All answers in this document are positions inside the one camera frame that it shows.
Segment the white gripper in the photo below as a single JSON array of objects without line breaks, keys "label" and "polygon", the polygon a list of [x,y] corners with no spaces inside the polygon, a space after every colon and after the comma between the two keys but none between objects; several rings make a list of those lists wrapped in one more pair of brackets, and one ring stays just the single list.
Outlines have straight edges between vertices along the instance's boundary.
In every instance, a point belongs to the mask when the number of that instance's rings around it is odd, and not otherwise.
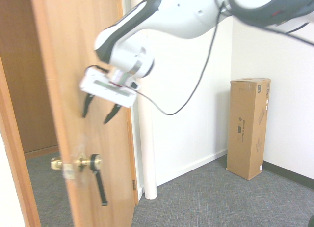
[{"label": "white gripper", "polygon": [[137,94],[133,90],[125,86],[118,87],[111,83],[107,74],[96,66],[90,66],[85,70],[79,87],[83,92],[88,93],[84,101],[83,118],[86,118],[94,96],[115,103],[111,112],[106,116],[104,124],[107,124],[113,119],[119,112],[121,106],[131,107],[137,98]]}]

